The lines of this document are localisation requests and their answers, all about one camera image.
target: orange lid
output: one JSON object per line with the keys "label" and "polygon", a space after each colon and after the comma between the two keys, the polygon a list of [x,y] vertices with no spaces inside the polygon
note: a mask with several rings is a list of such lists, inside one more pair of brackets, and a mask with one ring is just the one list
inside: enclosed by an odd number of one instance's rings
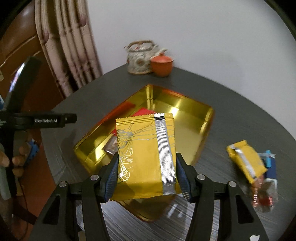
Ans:
{"label": "orange lid", "polygon": [[161,52],[158,56],[151,58],[150,61],[155,63],[169,63],[173,61],[171,57],[165,56],[164,54],[164,52]]}

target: silver seal strip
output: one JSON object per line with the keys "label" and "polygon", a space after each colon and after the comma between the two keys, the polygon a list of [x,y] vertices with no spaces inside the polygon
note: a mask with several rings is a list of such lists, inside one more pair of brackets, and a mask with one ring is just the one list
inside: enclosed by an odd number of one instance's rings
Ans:
{"label": "silver seal strip", "polygon": [[235,152],[241,157],[242,161],[244,162],[249,174],[252,176],[252,178],[256,178],[256,174],[255,171],[252,167],[252,165],[249,163],[248,159],[246,158],[246,156],[244,155],[243,151],[239,148],[236,148],[233,144],[230,145],[231,149],[234,149]]}
{"label": "silver seal strip", "polygon": [[168,130],[164,113],[154,114],[156,138],[160,161],[161,178],[163,183],[163,195],[175,194],[176,172],[173,163],[172,152],[168,140]]}

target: blue object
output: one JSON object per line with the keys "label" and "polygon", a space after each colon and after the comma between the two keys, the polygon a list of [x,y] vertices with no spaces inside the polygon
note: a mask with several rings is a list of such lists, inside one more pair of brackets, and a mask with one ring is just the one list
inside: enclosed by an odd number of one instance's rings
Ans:
{"label": "blue object", "polygon": [[118,158],[106,182],[106,186],[105,186],[106,192],[104,195],[105,202],[108,202],[108,200],[112,197],[114,193],[115,187],[117,185],[117,177],[118,177]]}
{"label": "blue object", "polygon": [[270,157],[270,168],[267,168],[267,172],[264,174],[265,178],[276,179],[276,160]]}
{"label": "blue object", "polygon": [[36,156],[37,152],[39,151],[39,147],[37,144],[35,144],[34,140],[29,141],[28,144],[31,146],[31,151],[27,157],[24,167],[26,167],[30,163],[30,161]]}
{"label": "blue object", "polygon": [[190,183],[188,181],[185,170],[182,168],[182,165],[178,157],[176,158],[176,171],[177,171],[178,182],[182,190],[183,197],[186,199],[191,199]]}
{"label": "blue object", "polygon": [[271,168],[271,157],[270,156],[267,156],[266,157],[266,163],[265,163],[265,165],[266,165],[267,168]]}

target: blue gripper pad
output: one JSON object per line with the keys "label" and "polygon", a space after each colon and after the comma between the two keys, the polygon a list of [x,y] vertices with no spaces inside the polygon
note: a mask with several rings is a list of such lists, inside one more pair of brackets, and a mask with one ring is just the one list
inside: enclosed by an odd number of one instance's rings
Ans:
{"label": "blue gripper pad", "polygon": [[116,159],[116,162],[105,184],[105,195],[104,195],[105,202],[107,202],[114,193],[115,187],[117,185],[117,176],[118,176],[118,158]]}
{"label": "blue gripper pad", "polygon": [[190,184],[178,157],[176,158],[176,174],[177,174],[178,183],[182,190],[183,197],[186,199],[190,199],[191,198]]}
{"label": "blue gripper pad", "polygon": [[31,146],[31,151],[30,151],[30,154],[27,157],[27,160],[26,160],[26,162],[24,164],[24,167],[26,167],[30,163],[30,161],[36,156],[36,154],[39,151],[39,147],[38,147],[37,144],[35,144],[34,140],[29,141],[28,144]]}

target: white paper scrap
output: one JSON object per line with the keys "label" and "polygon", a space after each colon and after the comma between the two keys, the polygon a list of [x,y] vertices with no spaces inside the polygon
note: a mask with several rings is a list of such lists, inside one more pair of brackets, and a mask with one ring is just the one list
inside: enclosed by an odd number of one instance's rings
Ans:
{"label": "white paper scrap", "polygon": [[250,241],[259,241],[260,235],[256,236],[256,235],[252,235],[250,237]]}

